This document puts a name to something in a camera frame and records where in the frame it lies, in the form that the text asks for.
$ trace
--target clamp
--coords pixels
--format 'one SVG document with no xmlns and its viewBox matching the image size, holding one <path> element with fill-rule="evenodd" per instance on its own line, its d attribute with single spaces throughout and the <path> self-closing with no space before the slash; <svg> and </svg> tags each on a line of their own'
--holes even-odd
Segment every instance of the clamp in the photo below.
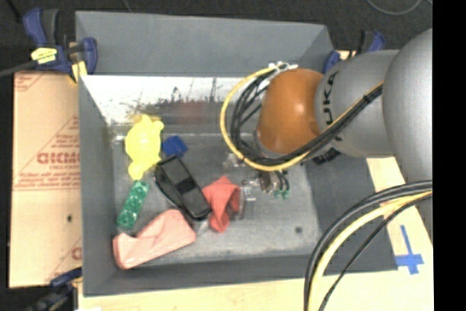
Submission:
<svg viewBox="0 0 466 311">
<path fill-rule="evenodd" d="M 67 48 L 55 41 L 55 24 L 57 9 L 42 10 L 33 8 L 23 16 L 26 34 L 33 39 L 36 50 L 31 54 L 36 70 L 56 70 L 70 74 L 77 80 L 76 65 L 81 63 L 71 61 L 69 55 L 83 52 L 82 58 L 87 74 L 94 72 L 97 66 L 97 42 L 93 38 L 83 38 L 75 47 Z"/>
</svg>

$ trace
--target yellow cable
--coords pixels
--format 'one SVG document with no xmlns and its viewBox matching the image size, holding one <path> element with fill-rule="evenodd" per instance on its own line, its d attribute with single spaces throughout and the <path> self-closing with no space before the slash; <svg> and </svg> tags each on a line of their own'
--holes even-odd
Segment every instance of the yellow cable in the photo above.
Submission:
<svg viewBox="0 0 466 311">
<path fill-rule="evenodd" d="M 423 193 L 418 193 L 413 196 L 406 196 L 406 197 L 401 197 L 396 200 L 393 200 L 392 202 L 387 203 L 386 205 L 380 206 L 379 208 L 361 216 L 358 218 L 356 221 L 352 222 L 348 227 L 343 229 L 343 231 L 340 232 L 340 234 L 332 241 L 332 243 L 328 246 L 328 249 L 324 252 L 322 255 L 322 258 L 319 260 L 314 276 L 312 276 L 311 279 L 311 289 L 309 292 L 309 310 L 310 311 L 317 311 L 319 310 L 320 303 L 322 302 L 323 299 L 321 299 L 319 302 L 317 302 L 317 288 L 318 288 L 318 280 L 321 280 L 323 277 L 323 274 L 325 272 L 325 269 L 328 266 L 328 263 L 332 259 L 333 255 L 335 252 L 338 250 L 338 248 L 341 246 L 341 244 L 346 241 L 346 239 L 352 235 L 354 232 L 356 232 L 359 228 L 361 228 L 363 225 L 367 224 L 368 222 L 386 214 L 386 213 L 391 213 L 399 208 L 402 208 L 404 205 L 415 201 L 419 198 L 426 197 L 428 195 L 432 194 L 432 192 L 423 192 Z"/>
<path fill-rule="evenodd" d="M 299 156 L 297 157 L 294 157 L 293 159 L 287 161 L 287 162 L 284 162 L 280 165 L 274 165 L 274 166 L 266 166 L 266 165 L 261 165 L 257 162 L 254 162 L 248 158 L 246 158 L 246 156 L 241 153 L 241 151 L 239 149 L 236 148 L 236 146 L 234 146 L 232 140 L 230 139 L 230 137 L 228 136 L 228 132 L 227 132 L 227 129 L 226 129 L 226 125 L 225 125 L 225 117 L 226 117 L 226 108 L 228 107 L 229 105 L 229 102 L 230 100 L 232 99 L 233 95 L 249 80 L 253 79 L 253 78 L 256 78 L 258 76 L 261 76 L 261 75 L 264 75 L 266 73 L 269 73 L 270 71 L 273 71 L 275 70 L 277 67 L 276 66 L 273 66 L 273 67 L 270 67 L 270 68 L 264 68 L 262 70 L 259 70 L 255 73 L 252 73 L 251 75 L 241 79 L 238 83 L 236 83 L 236 85 L 232 88 L 232 90 L 228 93 L 228 95 L 226 96 L 225 98 L 225 101 L 224 101 L 224 104 L 223 106 L 221 107 L 221 111 L 220 111 L 220 131 L 221 131 L 221 134 L 222 136 L 224 137 L 224 140 L 225 140 L 225 143 L 226 145 L 230 148 L 230 150 L 234 153 L 234 155 L 236 155 L 236 157 L 238 157 L 240 160 L 244 161 L 244 163 L 246 163 L 247 165 L 251 166 L 252 168 L 255 168 L 257 170 L 262 170 L 262 171 L 279 171 L 279 170 L 284 170 L 286 168 L 290 168 L 291 166 L 295 165 L 296 163 L 300 162 L 301 160 L 303 160 L 308 154 L 309 152 L 305 152 L 303 154 L 300 154 Z M 373 87 L 372 89 L 370 89 L 368 92 L 372 91 L 372 90 L 375 90 L 377 87 L 381 86 L 383 84 L 383 82 L 380 82 L 378 83 L 375 87 Z M 348 111 L 350 111 L 353 107 L 355 107 L 357 104 L 355 103 L 354 105 L 350 106 L 346 111 L 344 111 L 334 122 L 332 122 L 326 129 L 330 129 L 332 128 Z"/>
</svg>

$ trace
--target pink cloth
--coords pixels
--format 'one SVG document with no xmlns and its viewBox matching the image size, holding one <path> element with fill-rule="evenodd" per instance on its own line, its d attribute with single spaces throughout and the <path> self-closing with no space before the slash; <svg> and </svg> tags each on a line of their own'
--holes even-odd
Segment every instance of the pink cloth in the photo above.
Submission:
<svg viewBox="0 0 466 311">
<path fill-rule="evenodd" d="M 217 232 L 225 232 L 230 222 L 226 208 L 229 206 L 235 213 L 238 212 L 240 209 L 240 188 L 226 176 L 222 176 L 217 181 L 202 188 L 202 193 L 212 209 L 209 218 L 210 227 Z"/>
<path fill-rule="evenodd" d="M 192 244 L 196 233 L 180 211 L 167 210 L 147 224 L 136 237 L 120 233 L 113 239 L 115 262 L 129 269 Z"/>
</svg>

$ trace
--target orange object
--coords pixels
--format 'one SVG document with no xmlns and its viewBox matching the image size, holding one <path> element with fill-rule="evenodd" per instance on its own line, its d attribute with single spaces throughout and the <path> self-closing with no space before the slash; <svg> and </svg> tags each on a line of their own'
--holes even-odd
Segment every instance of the orange object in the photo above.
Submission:
<svg viewBox="0 0 466 311">
<path fill-rule="evenodd" d="M 163 256 L 196 240 L 196 233 L 179 210 L 159 214 L 136 237 L 121 233 L 113 239 L 115 262 L 129 269 Z"/>
<path fill-rule="evenodd" d="M 257 136 L 261 144 L 288 154 L 320 134 L 314 115 L 314 96 L 323 74 L 296 68 L 278 74 L 262 100 Z"/>
<path fill-rule="evenodd" d="M 225 232 L 230 222 L 227 208 L 230 207 L 235 213 L 240 210 L 240 188 L 222 176 L 203 188 L 202 193 L 212 209 L 210 227 L 217 232 Z"/>
</svg>

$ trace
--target yellow toy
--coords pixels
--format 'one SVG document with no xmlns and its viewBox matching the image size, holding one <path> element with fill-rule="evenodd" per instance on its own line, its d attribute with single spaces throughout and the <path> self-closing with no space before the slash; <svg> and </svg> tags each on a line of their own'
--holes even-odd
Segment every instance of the yellow toy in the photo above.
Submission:
<svg viewBox="0 0 466 311">
<path fill-rule="evenodd" d="M 128 173 L 133 180 L 139 180 L 151 166 L 160 161 L 160 131 L 162 121 L 153 121 L 143 114 L 141 120 L 128 131 L 125 150 L 131 157 Z"/>
</svg>

